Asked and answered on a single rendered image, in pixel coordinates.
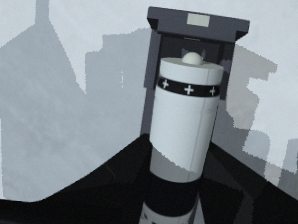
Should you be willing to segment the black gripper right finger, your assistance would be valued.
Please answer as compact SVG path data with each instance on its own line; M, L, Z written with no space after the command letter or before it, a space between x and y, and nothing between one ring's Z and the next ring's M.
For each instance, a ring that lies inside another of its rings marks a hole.
M298 224L298 200L212 141L198 196L204 224Z

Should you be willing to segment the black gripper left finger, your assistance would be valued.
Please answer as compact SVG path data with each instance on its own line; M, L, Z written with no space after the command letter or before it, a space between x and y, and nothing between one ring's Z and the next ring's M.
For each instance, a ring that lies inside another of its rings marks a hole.
M138 224L152 143L142 133L112 159L40 201L0 200L0 224Z

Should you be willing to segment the grey battery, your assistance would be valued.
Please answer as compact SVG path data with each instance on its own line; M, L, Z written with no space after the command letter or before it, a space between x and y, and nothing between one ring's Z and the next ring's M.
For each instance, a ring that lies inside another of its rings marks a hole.
M220 104L223 67L200 53L164 57L154 89L145 224L188 224Z

